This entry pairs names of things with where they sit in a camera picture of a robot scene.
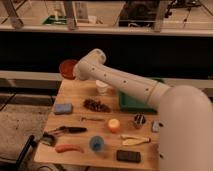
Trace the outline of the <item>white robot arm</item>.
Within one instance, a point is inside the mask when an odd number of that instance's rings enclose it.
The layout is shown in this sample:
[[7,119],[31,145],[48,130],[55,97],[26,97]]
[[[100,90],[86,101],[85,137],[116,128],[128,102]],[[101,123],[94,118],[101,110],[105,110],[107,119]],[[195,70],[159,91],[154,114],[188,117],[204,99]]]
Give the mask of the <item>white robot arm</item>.
[[100,49],[74,67],[80,80],[94,78],[146,103],[159,115],[159,171],[213,171],[213,105],[200,89],[169,86],[105,65]]

